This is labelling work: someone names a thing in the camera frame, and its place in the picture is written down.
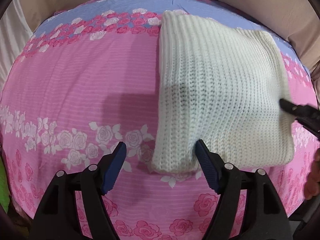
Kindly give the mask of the person's right hand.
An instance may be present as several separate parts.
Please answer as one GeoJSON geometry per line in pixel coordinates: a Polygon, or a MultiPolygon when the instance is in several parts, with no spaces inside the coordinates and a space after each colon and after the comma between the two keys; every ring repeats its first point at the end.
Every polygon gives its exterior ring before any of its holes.
{"type": "Polygon", "coordinates": [[[319,149],[315,152],[310,173],[307,176],[306,183],[304,185],[304,197],[306,200],[310,200],[312,197],[319,195],[319,160],[320,151],[319,149]]]}

